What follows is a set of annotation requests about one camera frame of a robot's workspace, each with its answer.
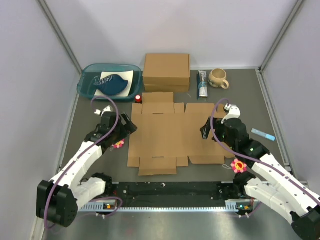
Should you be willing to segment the brown cardboard box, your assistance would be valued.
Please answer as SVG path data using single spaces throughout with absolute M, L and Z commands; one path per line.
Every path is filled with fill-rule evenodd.
M 144 92 L 133 103 L 131 120 L 137 130 L 129 137 L 128 167 L 139 176 L 175 175 L 178 167 L 224 164 L 234 154 L 200 129 L 213 113 L 214 103 L 175 103 L 172 92 Z

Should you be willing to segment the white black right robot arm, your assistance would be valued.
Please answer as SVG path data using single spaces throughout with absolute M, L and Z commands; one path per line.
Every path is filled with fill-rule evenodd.
M 320 196 L 289 173 L 259 141 L 250 138 L 238 118 L 209 117 L 200 129 L 247 165 L 252 172 L 237 173 L 233 192 L 257 199 L 282 216 L 302 240 L 320 238 Z

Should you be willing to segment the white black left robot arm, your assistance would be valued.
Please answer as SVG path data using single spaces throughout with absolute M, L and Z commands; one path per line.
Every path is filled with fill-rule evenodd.
M 134 133 L 138 128 L 124 112 L 97 111 L 101 122 L 86 135 L 80 149 L 65 167 L 50 180 L 37 186 L 36 216 L 53 224 L 69 227 L 78 211 L 94 198 L 109 198 L 114 187 L 110 178 L 95 173 L 86 182 L 81 180 L 91 166 L 113 145 Z

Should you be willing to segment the lower folded cardboard box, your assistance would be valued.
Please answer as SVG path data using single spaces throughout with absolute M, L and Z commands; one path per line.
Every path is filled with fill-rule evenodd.
M 146 92 L 164 92 L 164 93 L 187 93 L 190 85 L 154 85 L 145 84 L 144 90 Z

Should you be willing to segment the folded cardboard box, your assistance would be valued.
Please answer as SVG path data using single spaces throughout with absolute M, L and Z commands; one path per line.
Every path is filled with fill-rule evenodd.
M 190 84 L 190 55 L 147 53 L 142 75 L 146 85 L 187 86 Z
M 190 85 L 154 85 L 145 84 L 144 90 L 146 92 L 164 92 L 164 93 L 187 93 Z

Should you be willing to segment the blue toothpaste box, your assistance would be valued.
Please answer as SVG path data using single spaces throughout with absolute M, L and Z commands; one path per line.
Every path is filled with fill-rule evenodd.
M 207 72 L 199 70 L 197 73 L 197 98 L 207 99 L 208 95 Z

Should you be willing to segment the upper folded cardboard box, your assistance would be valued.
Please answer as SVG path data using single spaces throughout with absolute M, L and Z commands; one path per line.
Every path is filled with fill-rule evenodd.
M 187 86 L 190 84 L 190 55 L 147 53 L 142 75 L 146 85 Z

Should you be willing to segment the pink flower toy left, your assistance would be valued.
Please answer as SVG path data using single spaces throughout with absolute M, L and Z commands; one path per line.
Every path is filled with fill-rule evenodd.
M 120 148 L 122 148 L 122 147 L 124 146 L 124 144 L 125 144 L 125 140 L 122 139 L 122 140 L 120 140 L 119 142 L 113 144 L 113 145 L 110 147 L 109 150 L 110 150 L 110 151 L 113 151 L 113 150 L 115 150 L 115 149 L 120 149 Z

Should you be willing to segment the pink flower toy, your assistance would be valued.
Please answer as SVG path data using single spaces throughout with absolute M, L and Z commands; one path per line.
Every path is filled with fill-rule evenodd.
M 120 149 L 120 148 L 122 148 L 122 147 L 124 146 L 124 144 L 125 144 L 125 140 L 122 139 L 122 140 L 120 140 L 119 142 L 113 144 L 113 145 L 110 147 L 109 150 L 110 150 L 110 151 L 113 151 L 113 150 L 115 150 L 115 149 Z
M 247 165 L 235 158 L 229 165 L 223 164 L 223 168 L 227 170 L 232 170 L 235 174 L 242 174 L 247 171 Z

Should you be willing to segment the red black stamp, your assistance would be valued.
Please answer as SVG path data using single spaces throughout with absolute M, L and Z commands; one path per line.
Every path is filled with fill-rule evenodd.
M 142 96 L 140 94 L 137 94 L 135 96 L 135 103 L 136 104 L 142 104 L 143 103 L 143 99 L 142 99 Z

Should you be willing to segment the pink flower toy right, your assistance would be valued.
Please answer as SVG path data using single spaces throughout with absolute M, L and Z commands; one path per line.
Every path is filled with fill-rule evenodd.
M 223 168 L 227 170 L 232 170 L 235 174 L 242 174 L 247 171 L 247 165 L 235 158 L 229 165 L 223 164 Z

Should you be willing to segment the dark blue shoe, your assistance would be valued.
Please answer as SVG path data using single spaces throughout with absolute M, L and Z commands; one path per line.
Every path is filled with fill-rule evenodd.
M 118 74 L 111 74 L 94 82 L 94 86 L 102 94 L 115 96 L 123 92 L 128 86 L 129 81 L 123 79 Z

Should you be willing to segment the light blue marker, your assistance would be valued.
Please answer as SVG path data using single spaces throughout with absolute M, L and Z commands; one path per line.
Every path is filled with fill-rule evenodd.
M 275 136 L 273 136 L 273 135 L 271 135 L 271 134 L 268 134 L 268 133 L 265 133 L 265 132 L 263 132 L 263 131 L 257 130 L 257 129 L 255 129 L 255 128 L 253 128 L 253 129 L 251 130 L 251 132 L 252 132 L 253 134 L 257 135 L 257 136 L 260 136 L 260 137 L 265 138 L 265 139 L 267 139 L 267 140 L 269 140 L 269 141 L 272 141 L 272 142 L 274 142 L 274 141 L 276 140 L 276 137 L 275 137 Z

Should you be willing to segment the teal plastic bin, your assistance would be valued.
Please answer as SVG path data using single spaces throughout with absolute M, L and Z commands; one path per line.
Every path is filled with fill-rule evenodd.
M 116 63 L 94 63 L 82 71 L 80 80 L 77 84 L 77 93 L 85 98 L 92 99 L 95 97 L 94 78 L 100 77 L 102 72 L 127 72 L 133 71 L 133 82 L 131 90 L 127 97 L 115 97 L 110 98 L 114 101 L 130 102 L 134 100 L 143 85 L 143 72 L 136 66 L 131 64 L 116 64 Z

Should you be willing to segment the beige ceramic mug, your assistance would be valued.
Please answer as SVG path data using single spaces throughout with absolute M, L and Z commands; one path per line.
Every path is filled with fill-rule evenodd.
M 213 69 L 209 74 L 208 81 L 213 88 L 222 88 L 227 90 L 230 86 L 227 81 L 227 73 L 221 68 Z

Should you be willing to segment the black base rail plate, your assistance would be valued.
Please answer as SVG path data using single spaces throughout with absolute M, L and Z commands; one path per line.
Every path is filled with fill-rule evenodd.
M 241 198 L 238 187 L 222 182 L 119 182 L 107 193 L 125 207 L 221 207 Z

